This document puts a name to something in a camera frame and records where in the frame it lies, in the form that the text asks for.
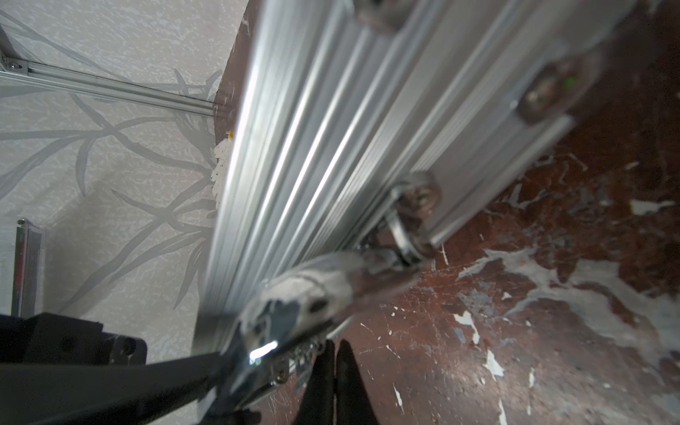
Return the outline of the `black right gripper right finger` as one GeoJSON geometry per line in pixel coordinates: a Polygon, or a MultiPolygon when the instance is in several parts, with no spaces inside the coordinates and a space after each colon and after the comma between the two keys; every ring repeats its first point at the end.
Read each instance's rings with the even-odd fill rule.
{"type": "Polygon", "coordinates": [[[314,364],[295,424],[377,424],[350,343],[328,340],[314,364]]]}

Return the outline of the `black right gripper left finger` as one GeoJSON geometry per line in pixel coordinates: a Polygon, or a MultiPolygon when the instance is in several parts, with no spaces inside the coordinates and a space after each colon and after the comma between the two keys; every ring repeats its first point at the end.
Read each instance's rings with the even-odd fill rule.
{"type": "Polygon", "coordinates": [[[51,313],[1,318],[3,424],[149,424],[216,400],[219,354],[147,364],[140,338],[51,313]]]}

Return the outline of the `silver aluminium poker case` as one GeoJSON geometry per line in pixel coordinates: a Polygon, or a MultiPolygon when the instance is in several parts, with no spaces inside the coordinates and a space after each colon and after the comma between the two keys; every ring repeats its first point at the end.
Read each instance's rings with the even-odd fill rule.
{"type": "Polygon", "coordinates": [[[308,379],[575,126],[633,1],[267,1],[194,349],[206,423],[308,379]]]}

